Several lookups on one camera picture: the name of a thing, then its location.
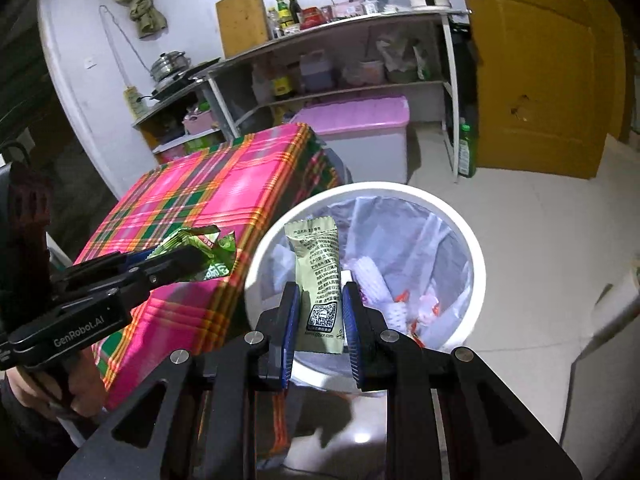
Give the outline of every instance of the human hand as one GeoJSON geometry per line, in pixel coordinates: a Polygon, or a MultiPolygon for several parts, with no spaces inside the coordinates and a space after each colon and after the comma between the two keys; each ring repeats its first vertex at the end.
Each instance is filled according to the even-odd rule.
{"type": "MultiPolygon", "coordinates": [[[[60,387],[53,377],[44,372],[37,372],[36,376],[57,399],[62,398],[60,387]]],[[[56,420],[56,415],[49,407],[50,397],[36,386],[22,368],[15,367],[7,370],[6,377],[15,398],[21,405],[36,410],[49,420],[56,420]]],[[[104,406],[107,393],[90,348],[80,352],[78,361],[69,372],[69,391],[74,394],[71,409],[79,415],[86,417],[97,415],[104,406]]]]}

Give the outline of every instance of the snack packet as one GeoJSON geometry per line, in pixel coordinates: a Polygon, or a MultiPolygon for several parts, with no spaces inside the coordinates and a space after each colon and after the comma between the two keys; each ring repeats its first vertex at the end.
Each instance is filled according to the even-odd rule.
{"type": "Polygon", "coordinates": [[[236,235],[231,231],[218,239],[219,235],[220,229],[215,225],[196,228],[180,227],[162,240],[146,259],[184,245],[192,245],[207,255],[207,266],[196,274],[185,276],[180,280],[181,282],[204,282],[228,276],[236,260],[236,235]]]}
{"type": "Polygon", "coordinates": [[[296,283],[302,292],[296,350],[341,354],[344,325],[334,219],[291,222],[284,232],[296,254],[296,283]]]}

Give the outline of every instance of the metal screw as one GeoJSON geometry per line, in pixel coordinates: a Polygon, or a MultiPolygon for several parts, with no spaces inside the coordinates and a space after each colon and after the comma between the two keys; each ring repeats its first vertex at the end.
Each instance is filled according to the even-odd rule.
{"type": "Polygon", "coordinates": [[[169,357],[169,359],[171,359],[171,362],[174,365],[182,364],[188,358],[189,358],[189,352],[187,352],[183,348],[181,348],[180,350],[174,350],[173,352],[171,352],[171,357],[169,357]]]}
{"type": "Polygon", "coordinates": [[[471,361],[471,359],[474,358],[474,353],[466,346],[456,348],[454,355],[456,356],[456,359],[462,361],[463,363],[468,363],[469,361],[471,361]]]}
{"type": "Polygon", "coordinates": [[[387,329],[380,332],[380,339],[387,343],[395,343],[396,341],[398,341],[398,339],[400,339],[400,334],[395,330],[387,329]]]}
{"type": "Polygon", "coordinates": [[[252,330],[244,336],[244,341],[250,345],[257,345],[263,339],[264,336],[262,335],[262,332],[258,332],[257,330],[252,330]]]}

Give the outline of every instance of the black sleeve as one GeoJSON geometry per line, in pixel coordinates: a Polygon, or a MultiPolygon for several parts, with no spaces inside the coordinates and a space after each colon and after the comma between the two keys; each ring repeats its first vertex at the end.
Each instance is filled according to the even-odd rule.
{"type": "Polygon", "coordinates": [[[56,422],[25,408],[15,398],[4,378],[0,382],[0,470],[2,478],[54,479],[62,466],[78,450],[56,422]],[[4,469],[5,463],[10,469],[4,469]],[[6,475],[15,471],[15,477],[6,475]]]}

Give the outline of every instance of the white bucket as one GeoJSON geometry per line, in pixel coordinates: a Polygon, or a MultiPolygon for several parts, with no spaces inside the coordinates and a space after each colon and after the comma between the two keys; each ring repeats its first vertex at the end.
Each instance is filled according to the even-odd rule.
{"type": "MultiPolygon", "coordinates": [[[[282,240],[284,225],[295,220],[308,218],[309,215],[312,215],[320,208],[332,206],[351,199],[354,200],[359,197],[402,199],[436,214],[451,228],[452,233],[455,234],[456,241],[460,245],[460,250],[466,255],[469,263],[471,293],[468,297],[468,305],[462,318],[459,320],[457,326],[452,328],[451,334],[440,349],[443,351],[451,351],[453,348],[463,345],[471,334],[476,320],[478,320],[480,310],[482,309],[482,302],[484,301],[486,269],[478,240],[462,216],[447,203],[415,187],[392,182],[361,182],[324,191],[295,206],[269,229],[255,251],[254,259],[249,267],[244,285],[246,313],[251,326],[255,327],[260,314],[265,308],[276,306],[265,306],[264,300],[266,298],[262,296],[260,278],[267,272],[266,260],[271,257],[274,248],[276,248],[280,240],[282,240]]],[[[398,230],[401,229],[401,219],[399,219],[398,230]]],[[[360,392],[353,378],[313,369],[308,365],[302,364],[298,359],[295,359],[293,364],[292,380],[298,383],[306,383],[323,390],[352,394],[358,394],[360,392]]]]}

